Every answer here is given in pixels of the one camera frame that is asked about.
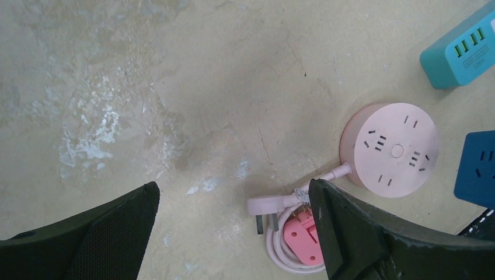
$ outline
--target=power cord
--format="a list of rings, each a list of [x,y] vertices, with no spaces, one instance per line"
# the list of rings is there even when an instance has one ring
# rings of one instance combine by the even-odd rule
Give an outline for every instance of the power cord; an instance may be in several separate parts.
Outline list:
[[[348,163],[333,169],[321,179],[330,181],[352,172]],[[256,216],[258,234],[263,234],[262,215],[269,216],[269,226],[266,232],[266,248],[268,255],[277,266],[294,274],[313,274],[325,270],[325,264],[305,265],[292,252],[285,242],[280,229],[292,213],[299,207],[309,204],[309,183],[296,188],[291,195],[271,195],[247,200],[247,211]]]

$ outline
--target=blue power strip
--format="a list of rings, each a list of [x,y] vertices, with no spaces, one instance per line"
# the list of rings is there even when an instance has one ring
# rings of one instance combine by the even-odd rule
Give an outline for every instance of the blue power strip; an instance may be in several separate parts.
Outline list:
[[[495,208],[495,131],[466,136],[454,195],[465,201]]]
[[[495,2],[490,1],[420,55],[436,89],[465,86],[495,64]]]

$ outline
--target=usb port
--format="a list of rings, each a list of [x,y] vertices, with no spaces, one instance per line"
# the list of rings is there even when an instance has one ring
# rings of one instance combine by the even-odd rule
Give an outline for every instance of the usb port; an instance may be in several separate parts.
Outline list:
[[[466,44],[465,40],[462,40],[461,45],[462,45],[462,49],[464,50],[465,53],[469,51],[468,45]]]
[[[478,33],[478,37],[480,37],[480,40],[484,40],[484,35],[483,32],[481,31],[481,28],[478,28],[477,33]]]
[[[461,51],[459,50],[459,46],[458,45],[456,45],[454,47],[454,51],[455,51],[455,54],[457,55],[457,57],[461,57],[462,56]]]
[[[471,41],[473,41],[474,46],[478,45],[478,39],[474,33],[471,33]]]

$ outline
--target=round power strip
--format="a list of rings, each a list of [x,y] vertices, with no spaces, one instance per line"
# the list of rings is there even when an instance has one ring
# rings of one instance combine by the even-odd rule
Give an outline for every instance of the round power strip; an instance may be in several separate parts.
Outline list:
[[[382,197],[403,197],[420,188],[439,151],[433,120],[407,103],[364,107],[340,140],[340,161],[352,168],[349,179]]]

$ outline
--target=electrical socket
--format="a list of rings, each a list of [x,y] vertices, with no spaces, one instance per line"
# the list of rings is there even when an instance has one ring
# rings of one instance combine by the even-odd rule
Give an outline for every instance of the electrical socket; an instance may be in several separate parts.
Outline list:
[[[340,141],[347,176],[383,197],[402,197],[433,172],[440,139],[433,120],[407,103],[372,104],[357,112]]]
[[[436,89],[465,86],[488,70],[495,64],[495,2],[424,50],[420,63]]]
[[[495,207],[495,131],[467,134],[454,195],[486,208]]]

